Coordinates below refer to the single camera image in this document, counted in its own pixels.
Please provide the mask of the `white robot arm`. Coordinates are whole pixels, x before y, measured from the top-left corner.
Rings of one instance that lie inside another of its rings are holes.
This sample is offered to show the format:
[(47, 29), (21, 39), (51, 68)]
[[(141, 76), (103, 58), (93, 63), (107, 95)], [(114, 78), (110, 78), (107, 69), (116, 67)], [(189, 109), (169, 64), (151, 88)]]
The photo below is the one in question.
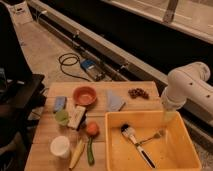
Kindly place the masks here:
[(213, 117), (213, 86), (207, 83), (210, 76), (210, 68), (203, 62), (171, 70), (167, 75), (167, 86), (161, 94), (164, 109), (178, 110), (191, 100)]

